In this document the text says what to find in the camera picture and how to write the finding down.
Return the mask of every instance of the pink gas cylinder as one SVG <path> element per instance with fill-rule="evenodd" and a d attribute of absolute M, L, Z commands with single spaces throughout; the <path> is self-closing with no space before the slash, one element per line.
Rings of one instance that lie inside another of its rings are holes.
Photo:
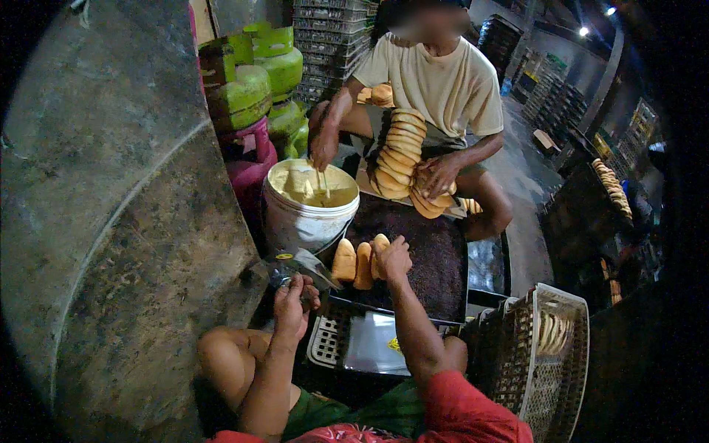
<path fill-rule="evenodd" d="M 262 236 L 260 209 L 263 181 L 278 161 L 276 148 L 268 136 L 268 119 L 264 117 L 246 129 L 220 135 L 219 139 L 221 142 L 243 145 L 244 156 L 251 151 L 256 152 L 256 162 L 237 160 L 225 163 L 244 219 L 256 240 Z"/>

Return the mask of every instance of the white bucket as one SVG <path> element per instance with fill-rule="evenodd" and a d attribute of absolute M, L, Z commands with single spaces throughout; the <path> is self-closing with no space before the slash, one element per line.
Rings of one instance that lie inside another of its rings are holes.
<path fill-rule="evenodd" d="M 324 197 L 323 174 L 305 159 L 284 160 L 269 170 L 264 180 L 264 234 L 272 252 L 297 246 L 316 253 L 350 224 L 359 208 L 357 182 L 332 165 L 324 175 L 330 200 Z"/>

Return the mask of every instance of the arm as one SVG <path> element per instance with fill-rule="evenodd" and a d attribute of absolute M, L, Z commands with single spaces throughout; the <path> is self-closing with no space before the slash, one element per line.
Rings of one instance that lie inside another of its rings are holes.
<path fill-rule="evenodd" d="M 350 113 L 357 102 L 357 95 L 364 85 L 354 77 L 350 77 L 345 85 L 335 94 L 325 109 L 320 124 L 320 131 L 311 143 L 311 156 L 315 168 L 324 172 L 325 168 L 337 155 L 337 144 L 340 138 L 340 123 Z"/>
<path fill-rule="evenodd" d="M 443 339 L 438 335 L 438 331 L 428 319 L 421 302 L 409 285 L 406 276 L 411 268 L 408 243 L 405 243 L 401 236 L 384 250 L 381 245 L 375 243 L 374 253 L 379 271 L 386 279 L 391 292 L 396 319 L 396 336 L 406 358 L 406 365 L 416 386 L 421 392 L 425 392 L 432 376 L 448 369 L 455 369 L 455 364 L 447 360 Z"/>
<path fill-rule="evenodd" d="M 423 196 L 436 198 L 444 194 L 458 177 L 463 168 L 480 163 L 502 148 L 503 133 L 486 135 L 474 145 L 464 150 L 451 152 L 429 159 L 417 166 L 420 171 L 427 171 L 430 178 L 423 188 Z"/>
<path fill-rule="evenodd" d="M 289 286 L 276 292 L 273 338 L 242 404 L 239 432 L 268 442 L 281 439 L 288 421 L 296 348 L 308 329 L 310 310 L 320 307 L 318 290 L 312 284 L 310 277 L 297 274 Z M 303 291 L 309 295 L 305 305 L 301 305 Z"/>
<path fill-rule="evenodd" d="M 320 121 L 311 126 L 313 129 L 317 128 L 311 143 L 311 156 L 317 170 L 324 172 L 335 158 L 340 124 L 357 103 L 360 91 L 366 86 L 371 88 L 389 80 L 389 44 L 386 35 L 379 39 L 354 75 L 336 93 L 323 114 L 317 117 Z"/>

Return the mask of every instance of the wrist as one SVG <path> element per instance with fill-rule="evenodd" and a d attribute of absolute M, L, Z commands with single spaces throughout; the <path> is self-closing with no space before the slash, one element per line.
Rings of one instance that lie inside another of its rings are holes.
<path fill-rule="evenodd" d="M 401 294 L 408 291 L 412 291 L 411 285 L 409 284 L 408 277 L 406 275 L 393 277 L 387 280 L 386 284 L 387 286 L 389 286 L 389 290 L 393 294 Z"/>
<path fill-rule="evenodd" d="M 465 168 L 466 166 L 469 166 L 470 164 L 476 163 L 473 159 L 470 158 L 471 150 L 469 147 L 456 151 L 456 152 L 451 152 L 450 156 L 452 157 L 453 164 L 455 165 L 458 170 Z"/>
<path fill-rule="evenodd" d="M 295 354 L 300 339 L 293 333 L 280 332 L 276 329 L 271 338 L 269 351 L 272 354 Z"/>

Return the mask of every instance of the metal pillar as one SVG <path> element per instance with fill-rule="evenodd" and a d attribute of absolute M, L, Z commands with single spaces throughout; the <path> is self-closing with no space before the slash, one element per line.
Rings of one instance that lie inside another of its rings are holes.
<path fill-rule="evenodd" d="M 510 57 L 510 64 L 507 65 L 507 70 L 505 71 L 505 78 L 511 79 L 517 70 L 517 66 L 520 64 L 522 55 L 524 54 L 524 48 L 527 47 L 527 41 L 532 34 L 532 29 L 534 29 L 534 21 L 537 14 L 537 7 L 539 6 L 539 0 L 529 0 L 527 2 L 527 9 L 525 10 L 525 22 L 522 27 L 522 38 L 517 43 L 512 57 Z"/>
<path fill-rule="evenodd" d="M 620 64 L 620 57 L 623 55 L 623 45 L 625 44 L 625 34 L 620 28 L 615 29 L 615 40 L 613 41 L 613 50 L 610 52 L 610 58 L 608 59 L 608 64 L 605 67 L 605 73 L 601 79 L 601 84 L 598 85 L 598 91 L 596 95 L 593 96 L 593 101 L 591 105 L 586 110 L 586 113 L 581 118 L 579 123 L 579 130 L 582 133 L 586 133 L 591 127 L 593 119 L 596 118 L 596 114 L 601 109 L 605 97 L 608 95 L 608 90 L 610 85 L 613 83 L 615 78 L 615 73 L 618 70 L 618 65 Z"/>

